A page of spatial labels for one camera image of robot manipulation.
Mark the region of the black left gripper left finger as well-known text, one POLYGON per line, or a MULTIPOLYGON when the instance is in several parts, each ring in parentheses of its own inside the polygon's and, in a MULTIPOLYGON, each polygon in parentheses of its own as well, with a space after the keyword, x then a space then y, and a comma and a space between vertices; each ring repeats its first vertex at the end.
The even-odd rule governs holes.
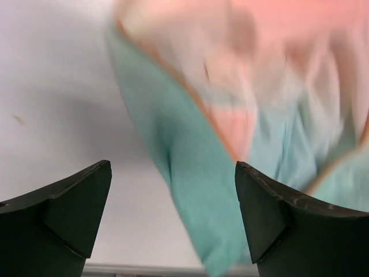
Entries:
POLYGON ((81 276, 111 185, 111 163, 1 202, 1 276, 81 276))

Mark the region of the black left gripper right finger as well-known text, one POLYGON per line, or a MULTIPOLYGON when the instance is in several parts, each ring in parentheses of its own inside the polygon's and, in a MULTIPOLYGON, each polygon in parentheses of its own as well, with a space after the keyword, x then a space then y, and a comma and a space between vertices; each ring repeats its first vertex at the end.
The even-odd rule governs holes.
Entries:
POLYGON ((367 276, 368 213, 333 205, 237 162, 235 185, 260 276, 367 276))

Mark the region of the orange and teal jacket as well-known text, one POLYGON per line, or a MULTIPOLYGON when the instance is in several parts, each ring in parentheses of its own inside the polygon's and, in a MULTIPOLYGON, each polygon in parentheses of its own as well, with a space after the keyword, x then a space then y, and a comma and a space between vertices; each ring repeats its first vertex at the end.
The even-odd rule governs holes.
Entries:
POLYGON ((237 160, 368 210, 367 1, 116 1, 128 113, 207 273, 250 258, 237 160))

